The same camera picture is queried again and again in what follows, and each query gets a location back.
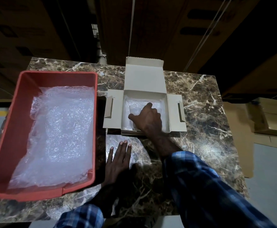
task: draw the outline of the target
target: hand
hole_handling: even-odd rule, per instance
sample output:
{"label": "hand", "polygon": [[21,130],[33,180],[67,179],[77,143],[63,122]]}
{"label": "hand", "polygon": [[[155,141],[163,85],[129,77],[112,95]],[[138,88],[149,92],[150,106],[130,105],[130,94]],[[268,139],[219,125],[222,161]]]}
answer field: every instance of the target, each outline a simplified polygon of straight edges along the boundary
{"label": "hand", "polygon": [[118,148],[113,157],[113,147],[111,147],[108,155],[105,170],[105,180],[102,183],[102,187],[105,185],[113,184],[116,182],[118,175],[129,169],[130,157],[131,157],[131,144],[127,146],[127,140],[120,142]]}
{"label": "hand", "polygon": [[128,116],[149,139],[155,138],[162,133],[161,114],[151,107],[152,103],[149,102],[144,106],[139,115],[129,114]]}

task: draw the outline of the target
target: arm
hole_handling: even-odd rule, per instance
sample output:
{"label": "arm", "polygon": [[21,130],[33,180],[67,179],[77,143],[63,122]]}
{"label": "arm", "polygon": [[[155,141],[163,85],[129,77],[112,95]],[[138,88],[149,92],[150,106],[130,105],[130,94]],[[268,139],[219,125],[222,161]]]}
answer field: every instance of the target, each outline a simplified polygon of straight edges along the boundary
{"label": "arm", "polygon": [[63,213],[54,228],[102,227],[103,214],[110,216],[116,199],[115,182],[121,172],[129,169],[131,144],[127,146],[127,141],[120,142],[113,160],[112,157],[113,147],[106,163],[105,180],[98,194],[82,206]]}
{"label": "arm", "polygon": [[195,154],[181,149],[162,133],[160,114],[148,103],[131,119],[155,145],[163,162],[163,179],[185,227],[275,227]]}

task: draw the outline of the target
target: red plastic tray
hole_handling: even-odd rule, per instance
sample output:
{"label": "red plastic tray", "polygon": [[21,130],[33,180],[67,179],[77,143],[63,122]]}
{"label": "red plastic tray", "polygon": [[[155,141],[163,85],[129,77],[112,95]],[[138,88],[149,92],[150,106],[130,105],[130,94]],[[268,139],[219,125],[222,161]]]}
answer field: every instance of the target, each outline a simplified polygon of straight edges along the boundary
{"label": "red plastic tray", "polygon": [[[93,166],[87,179],[74,184],[8,189],[11,176],[20,159],[27,153],[28,135],[33,120],[30,109],[39,87],[87,86],[95,88],[93,122]],[[23,71],[20,73],[12,104],[0,140],[0,198],[17,201],[34,201],[60,197],[63,194],[87,187],[95,180],[96,98],[98,75],[95,72]]]}

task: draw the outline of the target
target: box flap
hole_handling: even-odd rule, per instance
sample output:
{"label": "box flap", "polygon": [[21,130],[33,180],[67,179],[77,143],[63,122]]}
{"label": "box flap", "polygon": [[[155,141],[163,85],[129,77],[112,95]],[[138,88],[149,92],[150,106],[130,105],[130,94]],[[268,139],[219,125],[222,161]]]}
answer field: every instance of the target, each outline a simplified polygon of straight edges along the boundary
{"label": "box flap", "polygon": [[108,90],[103,128],[121,128],[123,90]]}
{"label": "box flap", "polygon": [[167,99],[170,131],[187,132],[182,96],[167,94]]}
{"label": "box flap", "polygon": [[159,59],[127,57],[124,90],[166,94],[163,64]]}

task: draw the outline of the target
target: right hand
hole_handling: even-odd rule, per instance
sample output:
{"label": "right hand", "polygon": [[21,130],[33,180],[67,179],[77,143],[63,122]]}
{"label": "right hand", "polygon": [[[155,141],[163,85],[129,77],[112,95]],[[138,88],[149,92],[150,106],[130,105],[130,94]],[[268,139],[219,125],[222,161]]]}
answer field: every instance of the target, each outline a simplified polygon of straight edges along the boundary
{"label": "right hand", "polygon": [[162,133],[161,114],[155,108],[152,109],[151,107],[152,103],[149,102],[144,106],[139,115],[129,114],[128,116],[137,128],[149,139],[157,137]]}

